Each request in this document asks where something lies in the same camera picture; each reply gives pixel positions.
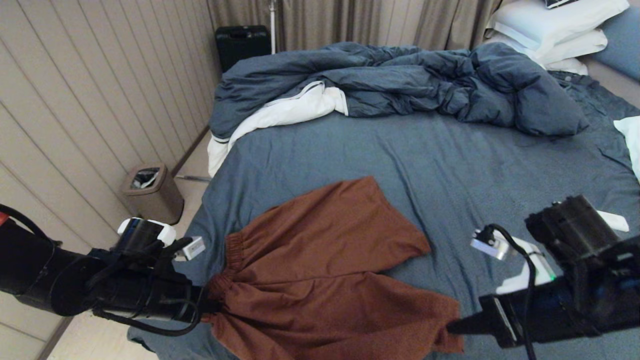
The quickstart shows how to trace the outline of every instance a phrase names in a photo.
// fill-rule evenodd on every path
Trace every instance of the curtain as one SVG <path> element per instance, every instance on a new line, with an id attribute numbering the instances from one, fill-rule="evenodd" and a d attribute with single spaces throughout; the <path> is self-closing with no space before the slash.
<path id="1" fill-rule="evenodd" d="M 414 44 L 427 50 L 472 49 L 501 0 L 425 0 Z"/>
<path id="2" fill-rule="evenodd" d="M 375 44 L 384 0 L 277 0 L 278 51 L 317 49 L 340 41 Z M 209 0 L 214 28 L 265 25 L 270 0 Z"/>

